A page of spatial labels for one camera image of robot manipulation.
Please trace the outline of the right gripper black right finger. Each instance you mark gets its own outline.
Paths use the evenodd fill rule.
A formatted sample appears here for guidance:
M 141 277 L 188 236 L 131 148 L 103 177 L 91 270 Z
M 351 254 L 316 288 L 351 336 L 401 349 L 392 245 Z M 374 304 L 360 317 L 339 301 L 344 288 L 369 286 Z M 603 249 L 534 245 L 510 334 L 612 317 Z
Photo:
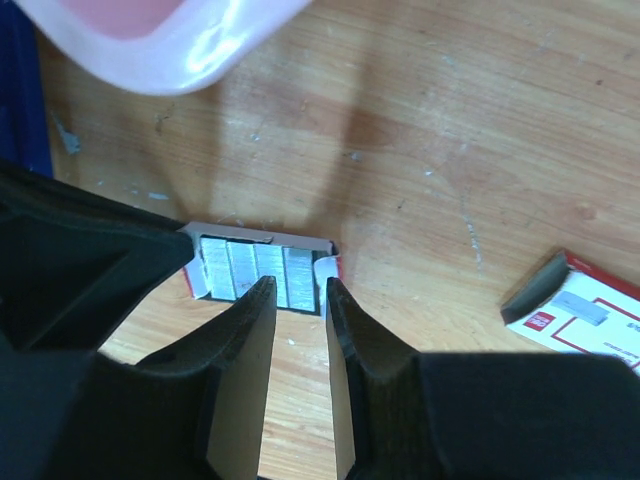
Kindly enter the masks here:
M 635 479 L 639 379 L 610 356 L 421 352 L 328 281 L 341 479 Z

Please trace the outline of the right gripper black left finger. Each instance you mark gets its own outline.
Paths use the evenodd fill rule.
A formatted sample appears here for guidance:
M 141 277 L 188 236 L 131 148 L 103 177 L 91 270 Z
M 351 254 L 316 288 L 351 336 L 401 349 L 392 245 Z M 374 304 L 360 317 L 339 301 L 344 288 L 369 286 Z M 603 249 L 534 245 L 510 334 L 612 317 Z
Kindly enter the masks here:
M 277 286 L 134 365 L 93 350 L 1 346 L 5 479 L 254 479 Z

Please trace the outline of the silver staple strips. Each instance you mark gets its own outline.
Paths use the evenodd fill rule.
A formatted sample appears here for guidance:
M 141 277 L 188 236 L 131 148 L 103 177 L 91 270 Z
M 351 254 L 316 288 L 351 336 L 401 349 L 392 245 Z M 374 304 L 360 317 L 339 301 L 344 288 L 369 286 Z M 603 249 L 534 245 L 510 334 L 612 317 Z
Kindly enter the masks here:
M 182 231 L 194 246 L 194 258 L 183 268 L 194 299 L 235 302 L 269 276 L 276 281 L 278 309 L 326 316 L 326 282 L 342 276 L 333 241 L 201 222 Z

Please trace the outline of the red staple box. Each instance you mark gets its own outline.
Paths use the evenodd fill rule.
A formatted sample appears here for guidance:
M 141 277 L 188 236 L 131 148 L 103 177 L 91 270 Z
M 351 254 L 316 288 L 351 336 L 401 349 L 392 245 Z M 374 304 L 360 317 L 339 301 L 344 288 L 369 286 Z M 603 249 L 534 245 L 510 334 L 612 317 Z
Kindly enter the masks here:
M 607 355 L 639 372 L 639 286 L 559 250 L 500 309 L 507 328 L 562 353 Z

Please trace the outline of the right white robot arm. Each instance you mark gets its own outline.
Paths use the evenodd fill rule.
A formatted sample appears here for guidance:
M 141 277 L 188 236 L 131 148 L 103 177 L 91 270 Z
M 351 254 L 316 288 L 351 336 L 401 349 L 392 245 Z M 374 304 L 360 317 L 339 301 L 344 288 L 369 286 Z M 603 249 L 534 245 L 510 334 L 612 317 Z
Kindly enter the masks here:
M 177 222 L 3 162 L 1 475 L 254 479 L 276 282 L 134 365 L 99 348 L 191 260 Z M 639 379 L 612 356 L 428 353 L 328 283 L 341 479 L 635 479 Z

